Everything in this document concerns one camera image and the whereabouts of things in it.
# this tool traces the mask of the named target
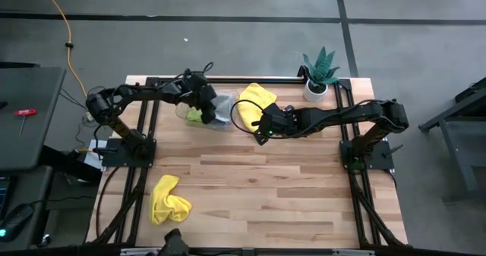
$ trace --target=potted plant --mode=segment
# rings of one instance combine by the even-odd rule
[[[328,85],[334,84],[338,81],[337,77],[333,77],[339,67],[331,68],[333,63],[334,51],[326,54],[326,47],[322,47],[315,65],[309,62],[309,57],[304,54],[304,62],[308,67],[308,72],[305,74],[308,78],[305,84],[304,97],[310,102],[319,102],[324,98],[327,92]]]

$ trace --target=concrete floor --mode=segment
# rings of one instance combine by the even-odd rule
[[[348,17],[486,19],[485,0],[344,0]],[[339,17],[336,0],[58,0],[72,14],[167,16]],[[49,0],[0,0],[0,11],[55,13]],[[336,50],[338,75],[349,77],[341,24],[264,22],[72,21],[73,64],[85,86],[114,87],[128,74],[178,74],[215,63],[211,74],[293,76],[301,54],[315,57],[325,44]],[[471,82],[484,77],[484,26],[350,25],[359,77],[370,77],[378,99],[397,98],[411,128],[390,135],[398,194],[409,243],[418,248],[484,253],[486,204],[445,205],[441,198],[462,190],[442,135],[416,126],[452,104]],[[0,61],[66,67],[62,21],[0,19]],[[82,99],[67,75],[64,88]],[[60,99],[47,143],[77,146],[74,134],[83,110]],[[92,129],[80,138],[88,141]],[[52,226],[52,245],[81,242],[88,210],[62,211]]]

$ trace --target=red screwdriver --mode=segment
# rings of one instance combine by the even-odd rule
[[[24,130],[25,118],[27,116],[31,116],[35,114],[37,114],[36,109],[23,109],[23,110],[15,111],[15,116],[22,116],[24,118],[24,120],[22,120],[21,131],[19,131],[18,133],[18,139],[21,139],[22,131]]]

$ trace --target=wooden tabletop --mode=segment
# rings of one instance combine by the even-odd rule
[[[128,76],[127,84],[144,84],[145,80],[146,76]],[[356,102],[374,98],[370,79],[352,78],[351,82]],[[241,92],[247,84],[213,86]],[[263,86],[277,95],[276,103],[281,108],[289,104],[295,108],[336,108],[333,88],[322,103],[313,104],[303,98],[303,85]],[[132,103],[121,119],[136,128],[139,111],[140,103]],[[371,126],[369,122],[361,123],[361,133]],[[251,135],[236,128],[221,132],[189,127],[177,117],[175,106],[161,102],[155,138],[156,159],[148,173],[137,246],[162,246],[164,235],[179,228],[191,247],[358,247],[349,179],[339,158],[339,127],[325,128],[307,138],[271,140],[259,146]],[[100,190],[110,171],[103,174]],[[127,171],[121,168],[108,184],[100,208],[101,230],[120,208]],[[190,201],[193,209],[181,223],[167,220],[155,226],[149,220],[150,192],[165,174],[180,177],[172,193]],[[396,237],[406,242],[392,179],[381,171],[370,171],[369,176],[377,212]],[[96,237],[95,212],[88,241]],[[363,217],[371,240],[368,215]],[[124,238],[130,225],[131,213]]]

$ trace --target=clear plastic container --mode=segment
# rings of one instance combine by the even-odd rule
[[[185,103],[179,103],[175,107],[175,114],[185,120],[185,124],[191,127],[208,128],[215,131],[231,131],[232,122],[230,118],[231,107],[238,100],[239,94],[235,90],[217,90],[217,97],[211,100],[216,107],[216,118],[209,124],[200,120],[201,111],[189,107]]]

